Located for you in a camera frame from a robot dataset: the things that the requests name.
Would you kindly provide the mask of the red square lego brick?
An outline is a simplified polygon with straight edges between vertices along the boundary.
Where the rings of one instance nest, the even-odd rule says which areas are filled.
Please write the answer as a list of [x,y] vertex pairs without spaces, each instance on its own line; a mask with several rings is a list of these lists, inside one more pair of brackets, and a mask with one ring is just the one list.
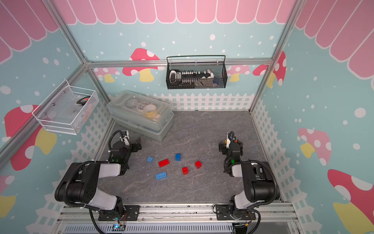
[[201,161],[196,161],[195,162],[195,167],[196,167],[196,169],[200,169],[202,167]]
[[183,173],[183,175],[188,175],[189,174],[188,167],[183,167],[182,168],[182,173]]

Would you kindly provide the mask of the red long lego brick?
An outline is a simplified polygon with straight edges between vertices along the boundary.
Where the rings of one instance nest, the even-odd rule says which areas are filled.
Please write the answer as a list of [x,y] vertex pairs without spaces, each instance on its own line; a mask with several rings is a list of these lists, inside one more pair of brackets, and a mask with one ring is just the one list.
[[158,163],[158,165],[159,165],[160,168],[165,167],[165,166],[169,165],[169,160],[168,159],[162,160]]

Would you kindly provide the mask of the light blue long lego brick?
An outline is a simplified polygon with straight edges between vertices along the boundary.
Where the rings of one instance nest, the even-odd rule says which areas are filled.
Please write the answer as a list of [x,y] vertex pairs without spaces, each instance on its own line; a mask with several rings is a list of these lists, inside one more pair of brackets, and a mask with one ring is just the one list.
[[155,175],[156,180],[162,180],[162,179],[165,179],[165,178],[167,178],[167,173],[166,172],[157,173]]

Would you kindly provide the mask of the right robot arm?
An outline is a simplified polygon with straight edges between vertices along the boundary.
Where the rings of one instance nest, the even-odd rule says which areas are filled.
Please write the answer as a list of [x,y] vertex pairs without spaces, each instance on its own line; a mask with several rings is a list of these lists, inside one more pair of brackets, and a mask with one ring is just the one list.
[[233,195],[229,205],[218,205],[218,219],[254,219],[254,208],[269,205],[280,198],[280,190],[270,165],[265,161],[241,160],[243,143],[239,140],[223,140],[219,152],[226,156],[224,173],[241,178],[243,191]]

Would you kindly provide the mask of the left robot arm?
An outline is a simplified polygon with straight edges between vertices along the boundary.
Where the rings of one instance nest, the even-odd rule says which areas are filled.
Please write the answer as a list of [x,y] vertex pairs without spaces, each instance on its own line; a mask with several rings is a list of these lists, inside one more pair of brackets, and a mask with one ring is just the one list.
[[72,163],[55,190],[55,200],[70,207],[98,211],[103,218],[121,220],[128,214],[122,198],[98,189],[98,181],[101,178],[123,176],[129,169],[131,154],[141,149],[139,137],[130,145],[118,141],[110,150],[110,160]]

